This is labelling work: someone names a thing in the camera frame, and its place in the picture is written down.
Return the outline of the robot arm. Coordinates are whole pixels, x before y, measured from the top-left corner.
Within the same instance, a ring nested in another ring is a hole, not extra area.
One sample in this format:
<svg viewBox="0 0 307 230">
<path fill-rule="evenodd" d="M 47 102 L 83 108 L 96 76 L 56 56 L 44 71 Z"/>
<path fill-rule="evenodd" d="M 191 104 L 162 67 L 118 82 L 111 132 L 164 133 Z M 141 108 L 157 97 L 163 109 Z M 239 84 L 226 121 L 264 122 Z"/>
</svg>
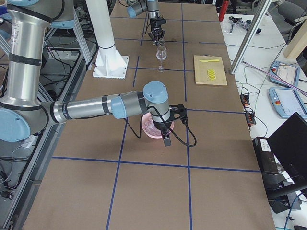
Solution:
<svg viewBox="0 0 307 230">
<path fill-rule="evenodd" d="M 160 14 L 157 0 L 127 0 L 127 12 L 130 18 L 136 18 L 138 15 L 147 12 L 150 27 L 148 36 L 158 45 L 159 41 L 164 38 L 165 29 L 162 25 L 166 24 L 166 19 Z"/>
<path fill-rule="evenodd" d="M 82 101 L 38 100 L 45 30 L 56 23 L 73 20 L 71 0 L 10 0 L 11 48 L 7 86 L 0 100 L 0 138 L 7 142 L 26 139 L 54 124 L 72 119 L 112 115 L 117 119 L 150 113 L 169 146 L 174 117 L 166 86 L 159 81 L 146 84 L 141 92 L 106 95 Z"/>
</svg>

